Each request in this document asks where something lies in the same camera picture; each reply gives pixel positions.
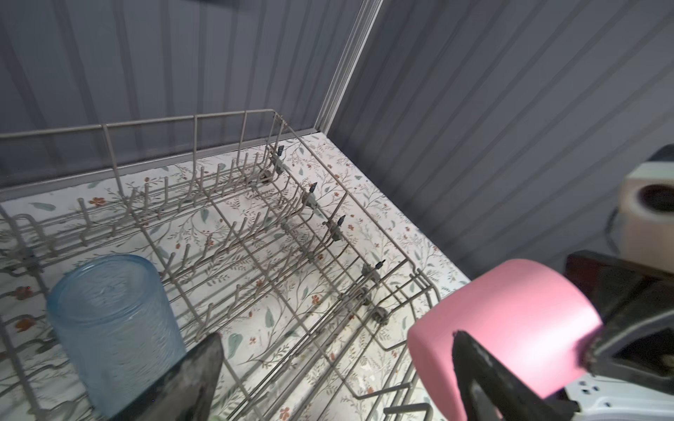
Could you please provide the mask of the blue transparent cup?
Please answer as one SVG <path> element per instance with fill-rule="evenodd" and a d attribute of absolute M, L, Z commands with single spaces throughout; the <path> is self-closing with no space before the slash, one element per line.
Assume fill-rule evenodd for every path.
<path fill-rule="evenodd" d="M 47 319 L 94 408 L 113 417 L 179 362 L 186 346 L 156 267 L 132 254 L 67 273 Z"/>

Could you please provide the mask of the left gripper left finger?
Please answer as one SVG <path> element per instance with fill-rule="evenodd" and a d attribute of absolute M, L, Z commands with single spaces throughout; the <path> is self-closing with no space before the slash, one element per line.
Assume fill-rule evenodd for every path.
<path fill-rule="evenodd" d="M 114 420 L 207 420 L 224 361 L 221 336 L 207 335 Z"/>

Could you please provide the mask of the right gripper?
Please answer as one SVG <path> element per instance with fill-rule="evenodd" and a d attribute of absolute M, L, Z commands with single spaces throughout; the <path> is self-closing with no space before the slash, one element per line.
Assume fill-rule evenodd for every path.
<path fill-rule="evenodd" d="M 586 370 L 671 395 L 673 273 L 582 250 L 563 274 L 602 322 L 581 353 Z"/>

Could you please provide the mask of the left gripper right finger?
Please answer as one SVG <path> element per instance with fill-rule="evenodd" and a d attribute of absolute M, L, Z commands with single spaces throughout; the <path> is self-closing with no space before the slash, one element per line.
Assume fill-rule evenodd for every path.
<path fill-rule="evenodd" d="M 572 420 L 579 405 L 542 399 L 471 335 L 454 335 L 452 359 L 468 420 Z"/>

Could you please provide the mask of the pink plastic cup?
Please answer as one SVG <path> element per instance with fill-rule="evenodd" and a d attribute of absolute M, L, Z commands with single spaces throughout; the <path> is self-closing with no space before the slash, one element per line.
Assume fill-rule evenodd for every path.
<path fill-rule="evenodd" d="M 541 398 L 586 371 L 581 354 L 602 328 L 589 299 L 541 263 L 506 261 L 458 289 L 407 332 L 412 364 L 448 420 L 467 418 L 452 360 L 454 336 L 469 333 Z"/>

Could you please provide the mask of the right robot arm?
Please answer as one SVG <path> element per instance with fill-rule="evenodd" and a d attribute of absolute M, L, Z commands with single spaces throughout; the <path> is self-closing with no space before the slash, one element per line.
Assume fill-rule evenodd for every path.
<path fill-rule="evenodd" d="M 603 323 L 565 392 L 577 420 L 673 418 L 673 275 L 605 254 L 570 254 L 565 276 Z"/>

